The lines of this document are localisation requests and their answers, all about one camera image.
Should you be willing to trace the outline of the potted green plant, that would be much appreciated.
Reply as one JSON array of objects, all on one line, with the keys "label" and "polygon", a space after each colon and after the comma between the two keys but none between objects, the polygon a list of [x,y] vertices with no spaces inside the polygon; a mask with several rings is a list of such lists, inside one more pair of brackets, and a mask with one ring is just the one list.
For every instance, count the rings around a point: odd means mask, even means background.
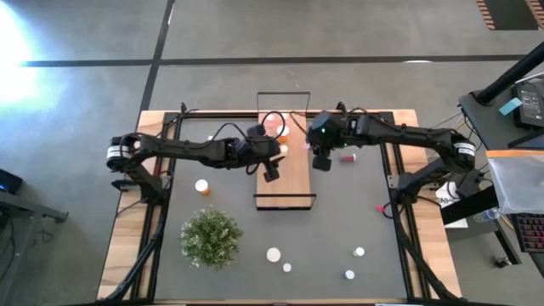
[{"label": "potted green plant", "polygon": [[178,236],[182,255],[192,268],[221,270],[235,263],[242,228],[223,210],[197,210],[183,222]]}]

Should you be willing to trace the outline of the white paper sheet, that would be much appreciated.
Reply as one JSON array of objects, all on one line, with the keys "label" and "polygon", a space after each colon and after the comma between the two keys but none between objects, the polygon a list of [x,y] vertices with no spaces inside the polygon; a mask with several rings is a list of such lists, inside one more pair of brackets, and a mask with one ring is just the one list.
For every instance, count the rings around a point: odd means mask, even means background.
[{"label": "white paper sheet", "polygon": [[[441,208],[448,207],[459,201],[460,196],[456,194],[456,183],[444,183],[435,191],[435,197]],[[451,224],[446,224],[445,227],[447,229],[466,229],[468,227],[468,222],[465,218],[462,218]]]}]

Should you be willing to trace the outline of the black side desk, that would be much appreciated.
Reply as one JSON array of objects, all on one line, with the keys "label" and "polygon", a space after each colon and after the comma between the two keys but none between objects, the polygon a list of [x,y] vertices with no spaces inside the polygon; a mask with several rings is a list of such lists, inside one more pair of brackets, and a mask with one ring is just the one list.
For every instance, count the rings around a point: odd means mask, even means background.
[{"label": "black side desk", "polygon": [[[459,103],[463,115],[471,122],[488,152],[499,149],[512,149],[515,153],[519,153],[521,151],[520,144],[538,141],[540,144],[535,147],[535,150],[538,153],[544,153],[544,128],[530,131],[516,127],[511,115],[503,116],[499,113],[498,104],[506,100],[506,96],[502,94],[495,98],[493,105],[481,105],[475,100],[472,94],[468,94],[462,96],[459,99]],[[498,184],[494,184],[443,208],[441,210],[443,222],[451,224],[488,209],[498,208],[499,200],[497,198],[497,191]],[[535,250],[526,249],[526,241],[523,237],[524,221],[531,218],[540,219],[541,225],[544,226],[544,213],[510,213],[508,217],[513,222],[520,250],[530,255],[535,266],[542,277],[544,277],[544,247]]]}]

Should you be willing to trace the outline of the clear plastic water bottle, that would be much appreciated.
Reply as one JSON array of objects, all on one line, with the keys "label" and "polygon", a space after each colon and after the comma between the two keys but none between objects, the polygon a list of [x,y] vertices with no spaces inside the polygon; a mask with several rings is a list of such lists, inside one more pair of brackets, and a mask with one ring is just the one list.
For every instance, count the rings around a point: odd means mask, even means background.
[{"label": "clear plastic water bottle", "polygon": [[478,224],[497,220],[501,216],[501,212],[498,208],[493,207],[483,212],[478,212],[473,215],[473,221]]}]

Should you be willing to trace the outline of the light blue block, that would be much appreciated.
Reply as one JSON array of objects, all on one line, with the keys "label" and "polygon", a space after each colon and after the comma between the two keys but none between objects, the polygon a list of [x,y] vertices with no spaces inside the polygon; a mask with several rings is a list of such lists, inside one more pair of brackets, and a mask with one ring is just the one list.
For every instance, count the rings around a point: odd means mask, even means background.
[{"label": "light blue block", "polygon": [[517,110],[521,105],[522,101],[519,98],[512,98],[499,109],[499,112],[503,116],[507,116]]}]

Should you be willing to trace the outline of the clear plastic bag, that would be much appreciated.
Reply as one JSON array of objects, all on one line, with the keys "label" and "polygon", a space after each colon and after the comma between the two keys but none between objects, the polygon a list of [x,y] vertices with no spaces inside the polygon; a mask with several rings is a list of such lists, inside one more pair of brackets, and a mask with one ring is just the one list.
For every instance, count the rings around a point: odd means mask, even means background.
[{"label": "clear plastic bag", "polygon": [[504,214],[544,214],[544,150],[487,150],[490,175]]}]

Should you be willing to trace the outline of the black stand pole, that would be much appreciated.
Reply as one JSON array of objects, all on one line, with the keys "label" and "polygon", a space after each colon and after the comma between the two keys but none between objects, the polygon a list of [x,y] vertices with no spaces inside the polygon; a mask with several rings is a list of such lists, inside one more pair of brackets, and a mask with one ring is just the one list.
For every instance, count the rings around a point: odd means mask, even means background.
[{"label": "black stand pole", "polygon": [[541,42],[515,65],[504,72],[492,84],[478,93],[471,93],[475,101],[483,106],[491,106],[494,98],[512,86],[517,80],[544,62],[544,42]]}]

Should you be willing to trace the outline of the black electronic box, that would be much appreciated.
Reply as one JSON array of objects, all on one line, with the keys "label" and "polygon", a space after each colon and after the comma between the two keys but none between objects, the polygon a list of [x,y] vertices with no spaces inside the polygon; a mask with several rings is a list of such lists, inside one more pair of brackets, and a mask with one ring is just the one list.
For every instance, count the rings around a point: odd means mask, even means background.
[{"label": "black electronic box", "polygon": [[531,130],[544,128],[544,93],[533,82],[518,83],[511,93],[521,102],[513,111],[514,124]]}]

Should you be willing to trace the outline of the black computer keyboard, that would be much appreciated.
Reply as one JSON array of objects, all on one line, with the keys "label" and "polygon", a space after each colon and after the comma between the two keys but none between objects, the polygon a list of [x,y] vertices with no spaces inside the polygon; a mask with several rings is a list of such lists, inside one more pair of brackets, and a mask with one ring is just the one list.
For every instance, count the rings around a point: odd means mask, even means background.
[{"label": "black computer keyboard", "polygon": [[544,214],[517,213],[512,222],[522,252],[544,253]]}]

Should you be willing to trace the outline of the black striped floor mat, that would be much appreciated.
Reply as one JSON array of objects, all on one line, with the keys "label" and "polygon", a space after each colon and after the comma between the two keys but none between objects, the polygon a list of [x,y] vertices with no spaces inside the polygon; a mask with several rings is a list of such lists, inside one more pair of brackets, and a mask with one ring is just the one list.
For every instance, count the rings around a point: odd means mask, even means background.
[{"label": "black striped floor mat", "polygon": [[492,31],[539,31],[544,28],[544,0],[475,0]]}]

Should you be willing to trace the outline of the grey metal cart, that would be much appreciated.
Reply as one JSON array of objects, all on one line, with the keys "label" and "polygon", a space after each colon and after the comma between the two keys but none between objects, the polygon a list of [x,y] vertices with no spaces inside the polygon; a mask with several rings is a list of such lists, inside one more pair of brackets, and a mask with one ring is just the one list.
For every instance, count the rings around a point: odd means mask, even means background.
[{"label": "grey metal cart", "polygon": [[18,195],[9,194],[7,191],[0,191],[0,207],[6,207],[11,217],[11,224],[14,225],[15,218],[28,218],[29,222],[21,231],[21,241],[16,242],[14,226],[9,241],[13,247],[12,256],[8,266],[0,276],[1,280],[7,280],[16,274],[20,260],[26,253],[31,241],[37,233],[37,228],[42,225],[43,218],[51,218],[56,223],[64,223],[69,215],[68,212],[61,212],[51,207],[28,201]]}]

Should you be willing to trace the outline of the black computer tower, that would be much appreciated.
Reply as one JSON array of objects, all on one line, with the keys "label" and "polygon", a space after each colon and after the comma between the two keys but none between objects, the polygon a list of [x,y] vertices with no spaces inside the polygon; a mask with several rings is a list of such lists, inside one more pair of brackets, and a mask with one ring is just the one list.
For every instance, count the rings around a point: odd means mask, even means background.
[{"label": "black computer tower", "polygon": [[0,169],[0,191],[15,195],[22,184],[22,178]]}]

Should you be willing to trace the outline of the black aluminium table frame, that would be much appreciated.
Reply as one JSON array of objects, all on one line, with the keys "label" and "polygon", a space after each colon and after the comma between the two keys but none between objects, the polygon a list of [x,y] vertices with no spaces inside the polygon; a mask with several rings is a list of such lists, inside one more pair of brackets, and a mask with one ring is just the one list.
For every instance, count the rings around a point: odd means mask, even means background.
[{"label": "black aluminium table frame", "polygon": [[[187,110],[181,116],[174,110],[143,110],[140,112],[137,132],[159,133],[169,138],[178,137],[184,119],[220,119],[249,120],[257,119],[268,110]],[[406,170],[416,170],[423,166],[423,148],[406,144],[381,144],[383,169],[386,179],[389,174],[400,174]],[[369,298],[287,298],[275,294],[272,298],[155,298],[156,279],[161,264],[161,248],[163,234],[158,233],[159,225],[167,220],[168,205],[166,200],[161,205],[151,203],[150,206],[138,208],[134,217],[127,221],[118,221],[116,217],[110,238],[105,267],[101,276],[99,292],[92,306],[164,306],[164,305],[212,305],[212,304],[265,304],[265,305],[319,305],[319,304],[375,304],[375,303],[438,303],[447,302],[446,296],[440,296],[432,283],[440,281],[451,296],[459,298],[462,293],[453,264],[451,250],[446,239],[445,226],[437,205],[430,197],[430,191],[422,192],[418,198],[420,204],[404,204],[394,210],[397,221],[394,226],[402,228],[406,242],[410,241],[429,269],[434,269],[430,280],[413,258],[411,253],[398,242],[402,277],[406,285],[407,297],[369,297]]]}]

